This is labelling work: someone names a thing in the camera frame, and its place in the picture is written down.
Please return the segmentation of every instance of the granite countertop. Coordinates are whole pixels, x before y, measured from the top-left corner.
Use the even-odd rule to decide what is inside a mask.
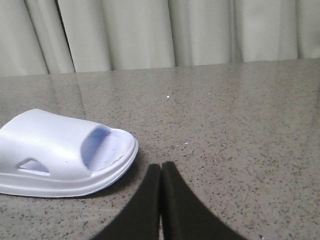
[[[0,127],[34,108],[127,130],[139,151],[92,195],[0,194],[2,240],[88,240],[166,161],[244,237],[319,239],[320,59],[0,78]]]

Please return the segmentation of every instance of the slipper cutout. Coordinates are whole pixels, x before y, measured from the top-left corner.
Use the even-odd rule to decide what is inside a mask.
[[[88,195],[117,181],[137,151],[138,141],[127,131],[29,110],[0,129],[0,193]]]

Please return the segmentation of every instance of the white slipper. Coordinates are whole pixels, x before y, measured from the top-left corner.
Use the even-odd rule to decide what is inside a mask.
[[[0,193],[88,195],[117,181],[137,151],[138,141],[124,130],[29,110],[0,129]]]

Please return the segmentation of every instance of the speckled countertop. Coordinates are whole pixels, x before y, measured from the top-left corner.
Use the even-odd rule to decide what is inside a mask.
[[[223,222],[250,240],[320,236],[320,59],[0,78],[0,127],[39,108],[131,132],[114,185],[78,198],[0,194],[0,239],[88,240],[150,163],[174,161]]]

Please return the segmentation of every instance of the white curtain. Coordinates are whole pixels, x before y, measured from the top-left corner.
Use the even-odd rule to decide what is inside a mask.
[[[0,0],[0,77],[320,57],[320,0]]]

